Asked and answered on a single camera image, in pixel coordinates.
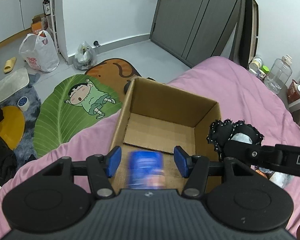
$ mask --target plastic bag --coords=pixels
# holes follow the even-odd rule
[[[76,69],[84,70],[94,67],[97,63],[97,54],[94,49],[85,41],[80,44],[74,55],[73,65]]]
[[[19,54],[33,69],[44,72],[55,70],[59,57],[50,34],[43,30],[38,35],[28,34],[20,45]]]

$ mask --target bag of items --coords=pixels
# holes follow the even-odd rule
[[[93,48],[85,41],[80,44],[74,55],[73,65],[76,69],[85,70],[94,67],[97,63],[97,55]]]
[[[17,158],[0,137],[0,186],[12,179],[17,170]]]
[[[40,31],[38,35],[28,34],[20,45],[19,54],[30,67],[36,70],[51,72],[59,64],[53,39],[45,30]]]

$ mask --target floor mat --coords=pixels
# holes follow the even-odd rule
[[[18,106],[18,100],[21,97],[27,97],[30,102],[28,110],[23,112],[25,117],[25,131],[18,146],[13,149],[18,162],[18,168],[25,164],[31,154],[37,156],[34,149],[34,125],[40,113],[41,101],[33,86],[27,85],[23,89],[8,97],[5,101],[0,103],[0,107],[4,106]]]
[[[24,88],[29,83],[27,69],[22,67],[0,80],[0,102]]]
[[[95,67],[88,69],[86,75],[95,77],[102,84],[111,87],[119,95],[120,101],[124,100],[123,88],[131,78],[140,76],[138,71],[126,60],[111,58],[102,61]]]
[[[63,80],[42,104],[35,124],[34,148],[38,156],[116,113],[121,104],[116,91],[92,76],[80,74]]]

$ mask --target open cardboard box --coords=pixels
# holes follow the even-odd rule
[[[174,163],[173,149],[180,145],[189,155],[204,155],[218,161],[218,154],[206,139],[216,119],[221,119],[216,101],[149,79],[134,79],[110,146],[110,149],[116,145],[122,148],[121,163],[111,180],[114,190],[127,187],[129,152],[155,150],[163,153],[166,188],[181,192],[186,179]],[[206,191],[220,183],[220,177],[210,177]]]

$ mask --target bed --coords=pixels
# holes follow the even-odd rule
[[[255,76],[226,58],[209,58],[168,85],[218,101],[222,119],[245,120],[252,124],[265,135],[262,144],[300,146],[300,127],[283,102]],[[82,130],[68,143],[24,165],[13,179],[3,185],[0,190],[0,238],[10,230],[1,209],[6,193],[62,156],[81,161],[96,153],[107,154],[118,116],[119,113],[113,114]],[[90,191],[86,177],[75,177],[74,182]],[[294,177],[285,190],[294,201],[294,212],[287,230],[296,236],[300,225],[300,178]]]

